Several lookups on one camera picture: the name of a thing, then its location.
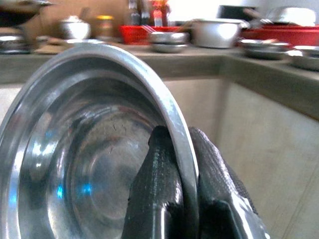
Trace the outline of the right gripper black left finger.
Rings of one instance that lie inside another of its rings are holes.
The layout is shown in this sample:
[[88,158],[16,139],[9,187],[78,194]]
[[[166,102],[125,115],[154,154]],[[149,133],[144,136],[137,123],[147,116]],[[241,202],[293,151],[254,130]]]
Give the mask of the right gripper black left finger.
[[183,222],[182,184],[169,131],[156,126],[147,155],[128,198],[125,239],[180,239]]

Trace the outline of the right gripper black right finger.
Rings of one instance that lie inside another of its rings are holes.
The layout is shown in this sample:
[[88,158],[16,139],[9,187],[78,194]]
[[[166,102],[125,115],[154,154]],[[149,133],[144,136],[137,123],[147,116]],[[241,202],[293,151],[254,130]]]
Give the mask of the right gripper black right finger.
[[268,239],[250,195],[219,149],[198,128],[189,128],[199,169],[202,239]]

